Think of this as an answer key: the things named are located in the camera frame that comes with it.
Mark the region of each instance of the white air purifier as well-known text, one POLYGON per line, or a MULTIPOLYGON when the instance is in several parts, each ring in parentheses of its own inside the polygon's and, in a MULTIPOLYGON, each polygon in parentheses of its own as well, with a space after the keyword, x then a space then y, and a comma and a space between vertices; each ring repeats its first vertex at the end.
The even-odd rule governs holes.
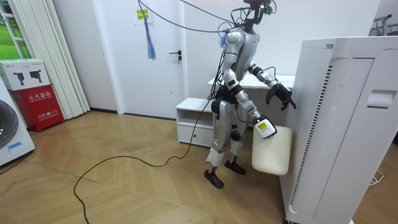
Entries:
POLYGON ((285 223, 348 224, 398 131, 398 37, 304 41, 285 223))

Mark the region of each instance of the white wire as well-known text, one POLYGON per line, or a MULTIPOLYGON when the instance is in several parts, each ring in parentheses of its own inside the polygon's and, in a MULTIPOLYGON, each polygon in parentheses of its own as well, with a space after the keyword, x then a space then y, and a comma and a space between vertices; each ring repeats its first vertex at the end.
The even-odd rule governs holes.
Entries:
POLYGON ((372 182, 369 184, 369 186, 380 183, 380 181, 384 178, 384 174, 382 172, 380 172, 379 170, 377 170, 377 172, 381 174, 380 179, 377 179, 376 176, 374 176, 372 179, 372 182))

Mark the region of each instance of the red box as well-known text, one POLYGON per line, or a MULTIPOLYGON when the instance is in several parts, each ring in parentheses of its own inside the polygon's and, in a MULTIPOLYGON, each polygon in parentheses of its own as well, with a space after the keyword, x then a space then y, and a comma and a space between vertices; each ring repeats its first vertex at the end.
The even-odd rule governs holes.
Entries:
POLYGON ((44 128, 65 122, 51 85, 12 91, 12 94, 28 129, 42 132, 44 128))

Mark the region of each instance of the white cabinet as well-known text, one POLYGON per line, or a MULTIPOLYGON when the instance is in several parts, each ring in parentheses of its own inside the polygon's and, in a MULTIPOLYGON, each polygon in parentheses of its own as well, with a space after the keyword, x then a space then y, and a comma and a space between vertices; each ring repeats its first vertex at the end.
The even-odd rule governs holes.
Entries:
MULTIPOLYGON (((177 112, 177 137, 179 142, 189 143, 193 127, 208 100, 187 98, 178 106, 177 112)), ((192 137, 192 144, 210 147, 214 140, 215 115, 211 111, 210 101, 198 120, 192 137)))

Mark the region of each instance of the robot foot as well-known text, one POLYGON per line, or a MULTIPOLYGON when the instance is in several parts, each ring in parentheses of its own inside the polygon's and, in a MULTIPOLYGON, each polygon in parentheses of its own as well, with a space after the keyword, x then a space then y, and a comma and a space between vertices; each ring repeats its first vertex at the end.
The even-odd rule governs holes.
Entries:
POLYGON ((236 162, 230 162, 228 160, 228 161, 225 161, 224 166, 237 174, 241 174, 241 175, 246 174, 246 170, 243 167, 239 166, 236 162))
POLYGON ((218 189, 222 189, 224 187, 224 183, 220 180, 220 178, 217 177, 215 173, 210 174, 209 170, 205 171, 205 177, 210 181, 213 186, 215 186, 218 189))

